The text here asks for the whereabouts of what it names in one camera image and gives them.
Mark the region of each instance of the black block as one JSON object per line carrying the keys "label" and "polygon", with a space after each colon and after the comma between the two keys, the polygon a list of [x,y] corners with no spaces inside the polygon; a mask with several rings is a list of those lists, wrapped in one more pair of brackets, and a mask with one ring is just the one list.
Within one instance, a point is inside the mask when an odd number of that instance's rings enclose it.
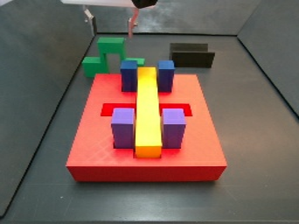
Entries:
{"label": "black block", "polygon": [[213,57],[208,44],[171,43],[169,59],[175,67],[211,67]]}

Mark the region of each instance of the gray wall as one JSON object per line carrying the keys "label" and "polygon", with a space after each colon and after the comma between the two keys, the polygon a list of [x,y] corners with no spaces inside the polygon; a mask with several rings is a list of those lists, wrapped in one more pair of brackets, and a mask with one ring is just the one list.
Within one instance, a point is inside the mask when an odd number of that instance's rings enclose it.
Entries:
{"label": "gray wall", "polygon": [[0,0],[0,6],[9,3],[12,0]]}
{"label": "gray wall", "polygon": [[263,0],[238,38],[299,115],[299,1]]}
{"label": "gray wall", "polygon": [[0,216],[91,40],[79,6],[15,0],[0,7]]}
{"label": "gray wall", "polygon": [[[238,35],[260,0],[159,0],[141,9],[135,32]],[[127,32],[131,9],[91,7],[99,32]]]}

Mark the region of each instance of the green block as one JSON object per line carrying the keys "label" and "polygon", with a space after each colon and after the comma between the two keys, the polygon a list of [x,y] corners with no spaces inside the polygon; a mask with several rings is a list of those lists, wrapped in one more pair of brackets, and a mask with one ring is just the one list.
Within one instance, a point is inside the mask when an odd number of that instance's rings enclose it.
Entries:
{"label": "green block", "polygon": [[143,67],[145,65],[145,59],[139,59],[139,58],[125,58],[125,60],[136,60],[136,65],[139,67]]}
{"label": "green block", "polygon": [[104,57],[108,53],[119,54],[120,60],[127,57],[125,52],[125,39],[124,38],[99,38],[97,50],[100,57]]}
{"label": "green block", "polygon": [[99,57],[85,57],[81,61],[84,74],[87,77],[95,77],[96,74],[108,74],[108,64]]}

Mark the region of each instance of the gray table surface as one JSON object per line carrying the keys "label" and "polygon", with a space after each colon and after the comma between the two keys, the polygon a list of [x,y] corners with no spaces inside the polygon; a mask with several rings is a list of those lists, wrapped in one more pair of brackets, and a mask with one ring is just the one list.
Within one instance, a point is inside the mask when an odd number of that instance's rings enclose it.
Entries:
{"label": "gray table surface", "polygon": [[[88,50],[96,56],[96,40]],[[81,67],[64,95],[3,223],[83,221],[299,221],[299,125],[235,37],[136,36],[127,55],[155,67],[169,43],[208,43],[212,68],[197,74],[228,168],[215,182],[76,183],[65,162],[92,79]],[[112,73],[119,59],[108,57]]]}

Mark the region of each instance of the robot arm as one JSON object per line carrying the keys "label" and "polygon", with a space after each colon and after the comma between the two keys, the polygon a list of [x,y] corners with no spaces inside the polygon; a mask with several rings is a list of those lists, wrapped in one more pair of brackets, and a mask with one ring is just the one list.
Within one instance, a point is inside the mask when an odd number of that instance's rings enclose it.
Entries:
{"label": "robot arm", "polygon": [[95,35],[97,32],[96,27],[96,19],[89,13],[88,7],[85,5],[96,5],[96,6],[115,6],[115,7],[125,7],[132,8],[133,16],[127,21],[127,32],[128,37],[133,36],[133,29],[136,27],[136,19],[139,15],[139,9],[155,6],[157,0],[60,0],[64,4],[81,4],[83,10],[87,16],[87,21],[91,24],[91,31]]}

